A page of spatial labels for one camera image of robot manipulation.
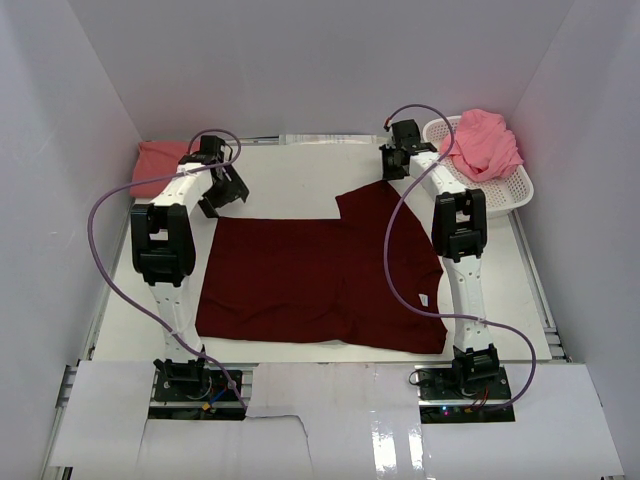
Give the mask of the dark red t-shirt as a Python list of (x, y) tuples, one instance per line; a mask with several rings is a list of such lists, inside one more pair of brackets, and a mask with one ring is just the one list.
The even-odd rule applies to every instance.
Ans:
[(443, 352), (443, 274), (421, 222), (387, 182), (336, 197), (337, 219), (221, 218), (201, 290), (202, 337)]

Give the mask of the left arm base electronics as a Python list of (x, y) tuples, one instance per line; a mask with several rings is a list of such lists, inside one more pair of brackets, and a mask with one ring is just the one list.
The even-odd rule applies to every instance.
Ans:
[(246, 418), (232, 388), (249, 399), (248, 371), (231, 369), (226, 376), (203, 359), (178, 363), (156, 359), (148, 417), (153, 420), (242, 421)]

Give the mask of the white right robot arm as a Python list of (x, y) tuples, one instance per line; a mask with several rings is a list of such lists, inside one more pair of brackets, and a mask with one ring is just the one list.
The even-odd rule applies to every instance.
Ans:
[(419, 178), (434, 201), (431, 243), (447, 272), (454, 308), (451, 384), (459, 396), (472, 399), (500, 367), (484, 323), (481, 256), (487, 244), (486, 198), (440, 164), (437, 148), (423, 140), (414, 120), (387, 120), (384, 129), (391, 139), (380, 148), (383, 178)]

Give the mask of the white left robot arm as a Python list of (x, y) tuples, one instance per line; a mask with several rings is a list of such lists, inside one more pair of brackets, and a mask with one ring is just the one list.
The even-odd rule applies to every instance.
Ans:
[(196, 265), (190, 215), (199, 208), (205, 217), (236, 200), (246, 201), (249, 189), (232, 161), (240, 152), (218, 129), (199, 132), (177, 166), (176, 178), (148, 203), (135, 204), (130, 215), (132, 262), (154, 297), (163, 321), (165, 358), (186, 363), (205, 351), (196, 330), (189, 278)]

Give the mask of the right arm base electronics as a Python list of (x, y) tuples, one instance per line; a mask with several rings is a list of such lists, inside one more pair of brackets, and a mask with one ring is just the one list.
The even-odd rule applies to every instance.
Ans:
[(498, 408), (511, 400), (504, 367), (493, 379), (460, 386), (451, 368), (417, 368), (408, 382), (418, 390), (423, 425), (513, 423), (512, 406)]

